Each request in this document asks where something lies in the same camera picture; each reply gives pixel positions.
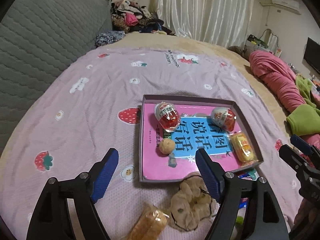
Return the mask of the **yellow cake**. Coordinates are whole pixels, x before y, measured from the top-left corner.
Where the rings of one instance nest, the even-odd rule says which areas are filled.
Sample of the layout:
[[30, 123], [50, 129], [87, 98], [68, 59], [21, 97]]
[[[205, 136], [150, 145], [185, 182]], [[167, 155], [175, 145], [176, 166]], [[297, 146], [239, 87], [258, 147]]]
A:
[[169, 215], [154, 205], [147, 205], [127, 239], [157, 240], [167, 226]]
[[257, 161], [257, 156], [243, 132], [234, 133], [229, 137], [234, 153], [241, 163]]

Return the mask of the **red chocolate egg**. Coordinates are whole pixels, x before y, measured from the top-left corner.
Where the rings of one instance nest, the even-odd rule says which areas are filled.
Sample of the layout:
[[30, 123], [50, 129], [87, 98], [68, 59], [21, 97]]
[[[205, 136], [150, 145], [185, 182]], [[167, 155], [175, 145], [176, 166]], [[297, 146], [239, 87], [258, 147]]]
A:
[[235, 127], [236, 115], [230, 108], [215, 107], [210, 115], [212, 122], [221, 129], [231, 132]]
[[155, 106], [155, 117], [163, 129], [174, 132], [180, 125], [180, 114], [172, 103], [160, 102]]

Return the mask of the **green fleece cloth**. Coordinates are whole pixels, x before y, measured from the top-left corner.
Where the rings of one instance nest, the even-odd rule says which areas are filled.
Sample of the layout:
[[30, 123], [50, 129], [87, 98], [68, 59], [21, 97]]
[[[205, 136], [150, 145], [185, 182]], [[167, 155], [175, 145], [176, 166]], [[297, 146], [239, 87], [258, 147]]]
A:
[[312, 92], [313, 85], [309, 79], [298, 75], [295, 83], [304, 103], [286, 118], [292, 134], [319, 134], [319, 96]]

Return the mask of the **blue oreo packet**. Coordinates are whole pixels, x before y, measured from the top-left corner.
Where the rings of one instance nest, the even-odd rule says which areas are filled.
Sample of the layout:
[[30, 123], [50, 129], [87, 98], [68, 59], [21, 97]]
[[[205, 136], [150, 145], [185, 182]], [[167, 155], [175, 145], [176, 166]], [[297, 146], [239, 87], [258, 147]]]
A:
[[[259, 177], [259, 174], [255, 168], [246, 170], [238, 175], [240, 179], [254, 180], [256, 181]], [[239, 209], [245, 208], [248, 203], [248, 198], [241, 198]]]

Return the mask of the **pink rolled blanket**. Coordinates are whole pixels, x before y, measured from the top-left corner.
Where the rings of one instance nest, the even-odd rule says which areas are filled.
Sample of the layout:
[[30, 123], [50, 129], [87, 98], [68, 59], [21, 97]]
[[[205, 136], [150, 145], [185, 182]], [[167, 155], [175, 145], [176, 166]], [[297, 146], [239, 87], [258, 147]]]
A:
[[[304, 103], [295, 83], [298, 74], [295, 74], [280, 58], [271, 53], [257, 50], [250, 54], [249, 63], [253, 74], [271, 90], [289, 115]], [[319, 148], [319, 134], [299, 137], [310, 145], [315, 145]]]

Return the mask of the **beige scrunchie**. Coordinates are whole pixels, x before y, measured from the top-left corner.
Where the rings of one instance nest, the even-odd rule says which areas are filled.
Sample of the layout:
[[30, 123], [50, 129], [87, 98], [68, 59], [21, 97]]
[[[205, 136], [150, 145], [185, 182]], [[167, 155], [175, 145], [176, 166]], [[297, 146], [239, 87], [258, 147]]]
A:
[[181, 232], [194, 231], [203, 220], [214, 218], [219, 207], [199, 172], [190, 173], [171, 198], [169, 225]]

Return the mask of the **black television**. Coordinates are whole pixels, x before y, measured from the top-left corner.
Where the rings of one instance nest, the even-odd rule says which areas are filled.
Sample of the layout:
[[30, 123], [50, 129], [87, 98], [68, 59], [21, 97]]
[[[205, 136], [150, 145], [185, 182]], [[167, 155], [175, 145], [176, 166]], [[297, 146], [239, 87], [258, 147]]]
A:
[[320, 71], [320, 45], [308, 38], [303, 59], [319, 74]]

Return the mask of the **pink strawberry print blanket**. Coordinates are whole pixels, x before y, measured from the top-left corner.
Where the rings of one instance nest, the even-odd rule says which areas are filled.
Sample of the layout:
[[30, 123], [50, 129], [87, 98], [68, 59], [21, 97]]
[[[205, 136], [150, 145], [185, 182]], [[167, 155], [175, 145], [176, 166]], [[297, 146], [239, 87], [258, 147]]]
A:
[[67, 68], [35, 102], [12, 134], [1, 161], [1, 216], [17, 239], [25, 239], [31, 214], [50, 177], [75, 178], [109, 148], [119, 164], [96, 204], [112, 239], [123, 239], [144, 206], [167, 209], [176, 184], [139, 182], [140, 123], [128, 114], [146, 94], [232, 100], [242, 110], [288, 227], [302, 201], [299, 182], [276, 142], [287, 137], [261, 97], [231, 60], [220, 56], [150, 49], [99, 48]]

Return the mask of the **shallow purple box tray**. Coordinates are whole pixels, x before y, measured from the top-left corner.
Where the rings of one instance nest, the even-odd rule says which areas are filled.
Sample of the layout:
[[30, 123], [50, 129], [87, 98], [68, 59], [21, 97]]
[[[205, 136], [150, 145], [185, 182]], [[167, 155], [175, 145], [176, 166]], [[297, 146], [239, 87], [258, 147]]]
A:
[[[168, 133], [155, 116], [161, 102], [172, 103], [181, 115], [176, 131]], [[236, 116], [231, 132], [215, 126], [210, 119], [216, 107], [230, 109]], [[244, 133], [256, 156], [252, 163], [241, 163], [232, 149], [229, 137]], [[180, 95], [144, 95], [140, 120], [139, 178], [146, 183], [181, 181], [198, 171], [195, 153], [204, 148], [213, 161], [226, 171], [240, 172], [263, 163], [261, 150], [239, 106], [231, 100]]]

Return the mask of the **white air conditioner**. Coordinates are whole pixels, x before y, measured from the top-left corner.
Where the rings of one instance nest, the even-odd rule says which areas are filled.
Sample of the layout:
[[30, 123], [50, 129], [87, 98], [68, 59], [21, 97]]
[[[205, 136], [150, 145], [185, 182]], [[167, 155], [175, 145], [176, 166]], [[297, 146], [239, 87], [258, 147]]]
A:
[[272, 0], [272, 3], [274, 5], [289, 9], [294, 13], [300, 14], [300, 4], [296, 0]]

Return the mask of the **white curtain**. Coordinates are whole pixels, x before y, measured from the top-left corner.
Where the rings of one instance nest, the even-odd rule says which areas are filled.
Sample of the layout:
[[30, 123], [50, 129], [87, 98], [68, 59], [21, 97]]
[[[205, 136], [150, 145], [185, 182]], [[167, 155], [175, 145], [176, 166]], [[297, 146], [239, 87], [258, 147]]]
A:
[[151, 8], [177, 36], [222, 47], [243, 46], [254, 0], [151, 0]]

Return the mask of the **blue patterned cloth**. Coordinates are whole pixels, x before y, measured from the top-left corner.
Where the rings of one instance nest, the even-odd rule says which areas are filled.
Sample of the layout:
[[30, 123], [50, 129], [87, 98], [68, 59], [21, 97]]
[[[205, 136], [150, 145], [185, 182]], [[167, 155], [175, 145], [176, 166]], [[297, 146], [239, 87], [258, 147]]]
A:
[[113, 44], [122, 40], [125, 37], [124, 31], [107, 31], [105, 33], [101, 33], [95, 38], [95, 46], [101, 47], [109, 44]]

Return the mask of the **grey quilted headboard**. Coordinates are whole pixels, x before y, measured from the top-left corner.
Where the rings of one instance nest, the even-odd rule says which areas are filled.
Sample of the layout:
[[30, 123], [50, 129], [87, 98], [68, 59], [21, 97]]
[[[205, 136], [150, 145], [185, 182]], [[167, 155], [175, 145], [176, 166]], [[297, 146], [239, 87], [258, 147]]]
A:
[[15, 0], [1, 20], [1, 148], [32, 104], [95, 38], [112, 0]]

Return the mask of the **pile of clothes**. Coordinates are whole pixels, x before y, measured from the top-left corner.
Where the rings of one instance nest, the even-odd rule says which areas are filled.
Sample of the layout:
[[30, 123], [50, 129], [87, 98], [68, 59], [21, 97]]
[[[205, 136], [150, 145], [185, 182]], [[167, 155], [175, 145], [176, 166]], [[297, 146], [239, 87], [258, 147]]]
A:
[[158, 33], [175, 36], [176, 34], [164, 26], [164, 21], [149, 12], [146, 6], [128, 0], [120, 0], [111, 4], [111, 20], [113, 29], [127, 33]]

